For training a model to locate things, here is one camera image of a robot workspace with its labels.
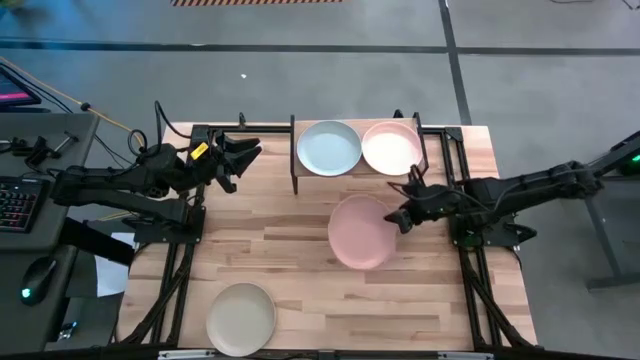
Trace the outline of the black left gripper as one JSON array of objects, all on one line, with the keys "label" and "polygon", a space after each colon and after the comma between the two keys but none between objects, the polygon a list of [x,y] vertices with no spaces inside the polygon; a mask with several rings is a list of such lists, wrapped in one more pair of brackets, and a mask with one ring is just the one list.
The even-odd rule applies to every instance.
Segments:
[{"label": "black left gripper", "polygon": [[197,160],[191,158],[194,177],[207,185],[215,180],[227,194],[237,191],[231,177],[241,177],[262,152],[259,138],[235,139],[226,133],[214,133],[207,140],[192,140],[191,151],[202,142],[206,142],[209,149]]}]

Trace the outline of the pink plate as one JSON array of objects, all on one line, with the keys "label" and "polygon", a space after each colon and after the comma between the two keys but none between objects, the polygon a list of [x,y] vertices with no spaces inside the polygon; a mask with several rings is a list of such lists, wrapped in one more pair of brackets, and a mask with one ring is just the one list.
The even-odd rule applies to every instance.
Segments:
[{"label": "pink plate", "polygon": [[336,258],[357,270],[379,267],[396,252],[397,226],[384,217],[383,202],[369,195],[352,195],[333,210],[328,240]]}]

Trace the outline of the light blue plate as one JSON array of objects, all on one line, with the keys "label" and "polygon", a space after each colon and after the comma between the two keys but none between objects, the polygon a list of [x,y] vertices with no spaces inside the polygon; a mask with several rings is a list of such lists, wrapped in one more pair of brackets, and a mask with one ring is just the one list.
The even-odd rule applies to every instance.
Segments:
[{"label": "light blue plate", "polygon": [[296,155],[301,164],[315,175],[340,176],[360,161],[361,138],[344,122],[321,121],[302,132],[297,141]]}]

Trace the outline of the beige plate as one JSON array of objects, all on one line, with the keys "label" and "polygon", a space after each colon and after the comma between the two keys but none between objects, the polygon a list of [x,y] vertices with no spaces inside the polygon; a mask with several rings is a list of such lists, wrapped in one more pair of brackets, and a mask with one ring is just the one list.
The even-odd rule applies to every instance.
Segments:
[{"label": "beige plate", "polygon": [[276,307],[269,293],[253,283],[224,288],[206,317],[212,345],[225,355],[244,357],[263,348],[276,326]]}]

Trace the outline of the pale peach plate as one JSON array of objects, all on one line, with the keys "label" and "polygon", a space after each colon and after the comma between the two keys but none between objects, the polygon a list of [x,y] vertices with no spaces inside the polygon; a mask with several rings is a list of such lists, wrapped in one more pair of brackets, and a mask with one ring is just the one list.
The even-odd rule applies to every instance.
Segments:
[{"label": "pale peach plate", "polygon": [[389,176],[408,174],[423,160],[421,141],[407,125],[382,122],[372,126],[361,141],[362,154],[375,171]]}]

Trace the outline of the white paper sheet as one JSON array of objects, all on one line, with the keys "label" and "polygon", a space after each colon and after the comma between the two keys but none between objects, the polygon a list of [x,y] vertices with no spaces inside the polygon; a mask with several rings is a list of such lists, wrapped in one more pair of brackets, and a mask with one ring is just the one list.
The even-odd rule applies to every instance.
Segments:
[{"label": "white paper sheet", "polygon": [[129,265],[108,260],[95,255],[96,295],[98,298],[123,293],[127,287]]}]

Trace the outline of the black side stand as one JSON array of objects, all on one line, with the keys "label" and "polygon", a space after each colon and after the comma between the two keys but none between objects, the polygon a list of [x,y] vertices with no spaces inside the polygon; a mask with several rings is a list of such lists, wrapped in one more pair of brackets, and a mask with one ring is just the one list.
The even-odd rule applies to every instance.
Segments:
[{"label": "black side stand", "polygon": [[585,199],[596,238],[611,274],[590,279],[590,291],[640,285],[640,175],[622,176],[617,168],[640,150],[640,130],[590,163],[604,188]]}]

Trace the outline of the black clamp tool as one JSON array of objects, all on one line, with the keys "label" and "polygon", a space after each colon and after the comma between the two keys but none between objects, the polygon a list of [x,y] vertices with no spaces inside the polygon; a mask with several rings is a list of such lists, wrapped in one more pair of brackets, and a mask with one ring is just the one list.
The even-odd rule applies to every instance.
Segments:
[{"label": "black clamp tool", "polygon": [[64,134],[66,138],[55,148],[49,147],[47,140],[42,136],[39,136],[32,146],[25,139],[17,137],[10,140],[0,140],[0,154],[10,153],[16,157],[23,157],[24,163],[28,167],[35,168],[46,159],[59,159],[65,147],[79,141],[77,136],[68,131],[65,131]]}]

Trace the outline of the backlit keyboard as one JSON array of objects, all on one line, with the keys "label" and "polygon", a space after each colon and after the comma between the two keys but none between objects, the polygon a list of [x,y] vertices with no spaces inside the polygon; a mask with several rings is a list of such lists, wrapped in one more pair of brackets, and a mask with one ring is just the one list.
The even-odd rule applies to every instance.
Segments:
[{"label": "backlit keyboard", "polygon": [[45,179],[0,176],[0,232],[29,233],[49,185]]}]

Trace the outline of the computer monitor on side desk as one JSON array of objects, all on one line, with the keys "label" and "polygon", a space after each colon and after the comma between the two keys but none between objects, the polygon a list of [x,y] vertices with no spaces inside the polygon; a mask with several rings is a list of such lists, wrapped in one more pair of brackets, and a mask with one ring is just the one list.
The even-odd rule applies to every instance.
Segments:
[{"label": "computer monitor on side desk", "polygon": [[7,70],[0,68],[0,109],[39,105],[41,98]]}]

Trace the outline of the black box with green light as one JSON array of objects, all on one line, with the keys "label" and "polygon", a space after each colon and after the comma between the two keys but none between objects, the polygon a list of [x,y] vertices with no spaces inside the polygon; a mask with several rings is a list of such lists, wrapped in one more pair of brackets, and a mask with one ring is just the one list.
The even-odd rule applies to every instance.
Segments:
[{"label": "black box with green light", "polygon": [[637,176],[640,175],[640,150],[633,154],[632,157],[625,160],[618,168],[617,171],[622,176]]}]

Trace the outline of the black computer mouse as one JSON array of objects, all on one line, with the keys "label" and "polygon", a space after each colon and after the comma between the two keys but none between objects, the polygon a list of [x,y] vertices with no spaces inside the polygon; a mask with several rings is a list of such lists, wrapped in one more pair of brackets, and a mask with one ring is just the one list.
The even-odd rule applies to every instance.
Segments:
[{"label": "black computer mouse", "polygon": [[54,258],[41,257],[27,268],[21,281],[20,300],[23,304],[35,306],[46,297],[56,267]]}]

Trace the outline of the grey side desk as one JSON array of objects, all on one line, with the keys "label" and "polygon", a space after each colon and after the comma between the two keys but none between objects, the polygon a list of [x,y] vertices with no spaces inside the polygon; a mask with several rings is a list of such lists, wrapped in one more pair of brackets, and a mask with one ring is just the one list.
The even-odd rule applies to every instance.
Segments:
[{"label": "grey side desk", "polygon": [[[88,114],[0,113],[0,140],[20,138],[34,144],[42,137],[50,148],[65,143],[61,157],[45,160],[42,170],[83,165],[97,127],[97,118]],[[39,352],[45,349],[61,321],[59,310],[77,254],[75,248],[58,243],[68,208],[50,198],[52,178],[38,175],[19,157],[0,155],[0,176],[25,176],[49,182],[39,196],[40,208],[31,230],[0,231],[0,355]],[[21,301],[22,279],[33,262],[48,257],[56,262],[50,286],[41,302],[26,305]]]}]

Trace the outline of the wooden shelf with black frame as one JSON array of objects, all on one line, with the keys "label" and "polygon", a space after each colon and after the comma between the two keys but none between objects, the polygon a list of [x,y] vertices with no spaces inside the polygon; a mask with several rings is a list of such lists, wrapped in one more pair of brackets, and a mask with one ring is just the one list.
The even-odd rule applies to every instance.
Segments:
[{"label": "wooden shelf with black frame", "polygon": [[[297,145],[297,141],[298,138],[300,137],[300,135],[302,134],[302,132],[304,130],[306,130],[307,128],[309,128],[311,125],[321,122],[321,121],[326,121],[326,120],[299,120],[296,117],[292,116],[290,118],[290,126],[291,126],[291,136],[290,136],[290,171],[291,171],[291,176],[292,176],[292,182],[293,182],[293,187],[297,188],[298,187],[298,179],[300,177],[325,177],[325,176],[319,176],[319,175],[315,175],[312,172],[310,172],[309,170],[307,170],[299,161],[297,155],[296,155],[296,145]],[[419,136],[419,139],[421,141],[421,148],[422,148],[422,155],[423,155],[423,160],[419,165],[416,165],[419,167],[419,169],[421,170],[426,170],[429,168],[429,160],[428,160],[428,156],[427,156],[427,151],[426,151],[426,145],[425,145],[425,141],[423,139],[423,135],[424,135],[424,131],[422,130],[422,121],[421,121],[421,117],[419,113],[414,113],[412,116],[410,117],[406,117],[404,116],[404,114],[397,110],[394,112],[394,114],[392,115],[392,117],[390,118],[377,118],[377,119],[337,119],[335,121],[340,121],[340,122],[344,122],[347,125],[351,126],[360,136],[361,141],[362,138],[364,136],[364,134],[374,125],[382,123],[382,122],[387,122],[387,121],[391,121],[391,122],[397,122],[397,123],[401,123],[404,125],[409,126],[410,128],[412,128],[417,135]],[[347,175],[374,175],[374,174],[381,174],[377,171],[375,171],[373,168],[371,168],[367,162],[364,159],[364,156],[362,154],[360,161],[358,162],[358,164],[349,172],[347,172],[346,174],[340,175],[340,176],[347,176]]]}]

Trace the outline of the silver bracket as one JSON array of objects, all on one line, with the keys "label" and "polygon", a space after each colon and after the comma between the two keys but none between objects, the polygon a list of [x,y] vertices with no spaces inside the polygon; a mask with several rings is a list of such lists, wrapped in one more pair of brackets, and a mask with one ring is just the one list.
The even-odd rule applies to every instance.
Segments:
[{"label": "silver bracket", "polygon": [[167,350],[158,353],[157,360],[212,360],[216,354],[207,349]]},{"label": "silver bracket", "polygon": [[482,352],[438,352],[438,360],[495,360],[491,353]]}]

